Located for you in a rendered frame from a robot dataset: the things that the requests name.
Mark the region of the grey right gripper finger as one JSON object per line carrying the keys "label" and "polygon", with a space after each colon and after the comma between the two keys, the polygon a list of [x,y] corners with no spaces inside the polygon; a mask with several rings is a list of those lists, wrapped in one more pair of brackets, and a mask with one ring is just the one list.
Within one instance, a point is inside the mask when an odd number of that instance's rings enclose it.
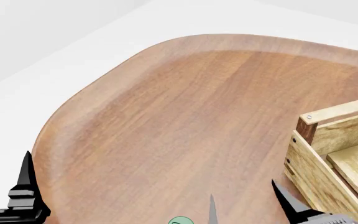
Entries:
{"label": "grey right gripper finger", "polygon": [[216,204],[213,195],[210,195],[209,199],[210,199],[210,203],[209,203],[208,224],[218,224]]}

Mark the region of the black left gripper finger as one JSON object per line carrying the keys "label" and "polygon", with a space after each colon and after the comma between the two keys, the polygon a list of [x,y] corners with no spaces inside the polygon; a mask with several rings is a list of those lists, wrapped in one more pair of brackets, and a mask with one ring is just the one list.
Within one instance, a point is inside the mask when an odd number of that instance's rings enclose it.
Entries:
{"label": "black left gripper finger", "polygon": [[21,165],[17,184],[8,193],[8,208],[15,212],[47,218],[51,211],[44,203],[37,184],[32,154],[27,151]]}

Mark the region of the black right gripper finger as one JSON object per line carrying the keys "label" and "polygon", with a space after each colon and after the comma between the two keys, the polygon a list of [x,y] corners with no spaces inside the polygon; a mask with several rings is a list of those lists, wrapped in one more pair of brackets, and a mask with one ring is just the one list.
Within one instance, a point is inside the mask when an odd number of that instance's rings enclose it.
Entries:
{"label": "black right gripper finger", "polygon": [[278,199],[285,215],[290,224],[301,224],[308,222],[309,218],[324,214],[324,212],[314,210],[295,198],[289,191],[277,184],[274,180],[271,181],[273,191]]}

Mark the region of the small green round object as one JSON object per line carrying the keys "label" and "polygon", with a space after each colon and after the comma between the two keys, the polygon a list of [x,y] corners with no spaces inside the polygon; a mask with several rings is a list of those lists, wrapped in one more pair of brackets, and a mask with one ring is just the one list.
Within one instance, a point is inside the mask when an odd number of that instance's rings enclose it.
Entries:
{"label": "small green round object", "polygon": [[184,216],[177,216],[175,218],[172,218],[168,224],[194,224],[194,222],[187,217]]}

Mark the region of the large brown wooden tray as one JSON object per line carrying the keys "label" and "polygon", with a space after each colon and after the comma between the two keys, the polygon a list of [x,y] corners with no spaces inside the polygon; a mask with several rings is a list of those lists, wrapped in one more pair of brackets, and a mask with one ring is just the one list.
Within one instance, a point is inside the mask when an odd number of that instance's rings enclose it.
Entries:
{"label": "large brown wooden tray", "polygon": [[358,100],[358,51],[261,35],[151,46],[82,89],[32,151],[45,224],[288,224],[299,115]]}

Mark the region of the light wooden slatted crate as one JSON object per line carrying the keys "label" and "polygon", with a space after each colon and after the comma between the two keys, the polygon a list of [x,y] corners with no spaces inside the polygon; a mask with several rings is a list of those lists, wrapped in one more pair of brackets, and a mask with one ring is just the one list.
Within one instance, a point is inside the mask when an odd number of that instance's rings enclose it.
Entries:
{"label": "light wooden slatted crate", "polygon": [[358,100],[301,115],[284,173],[312,208],[358,221]]}

